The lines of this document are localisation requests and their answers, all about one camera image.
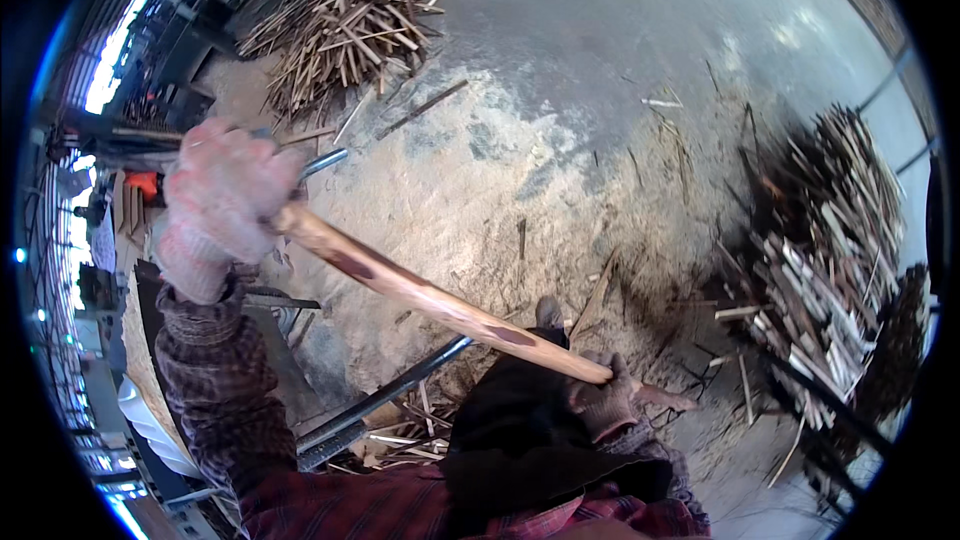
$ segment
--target gloved hand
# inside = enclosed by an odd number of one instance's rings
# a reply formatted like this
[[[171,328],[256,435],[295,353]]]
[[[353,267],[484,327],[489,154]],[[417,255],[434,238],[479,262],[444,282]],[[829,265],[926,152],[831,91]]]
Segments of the gloved hand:
[[[273,245],[269,222],[290,198],[304,159],[210,118],[183,137],[167,178],[170,224],[156,248],[163,278],[200,304],[223,296],[231,262],[258,264]]]
[[[637,424],[633,407],[636,390],[627,362],[619,353],[587,350],[582,356],[613,371],[613,378],[604,385],[571,378],[567,388],[570,409],[580,416],[590,439],[598,444],[623,426]]]

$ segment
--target shoe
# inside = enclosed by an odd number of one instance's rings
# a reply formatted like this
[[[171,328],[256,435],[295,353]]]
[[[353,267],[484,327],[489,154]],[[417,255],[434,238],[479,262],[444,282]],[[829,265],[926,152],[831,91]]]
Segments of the shoe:
[[[564,329],[564,312],[560,301],[553,296],[542,296],[536,301],[536,327],[546,330]]]

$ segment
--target person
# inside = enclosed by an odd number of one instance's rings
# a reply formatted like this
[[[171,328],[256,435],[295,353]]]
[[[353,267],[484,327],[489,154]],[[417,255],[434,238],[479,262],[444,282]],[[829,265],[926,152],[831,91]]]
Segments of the person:
[[[238,499],[250,538],[708,536],[684,456],[654,438],[619,354],[597,386],[504,355],[465,398],[449,454],[366,475],[297,470],[277,377],[232,262],[259,263],[302,161],[222,119],[188,132],[157,247],[157,363],[190,455]],[[569,349],[557,301],[532,332]]]

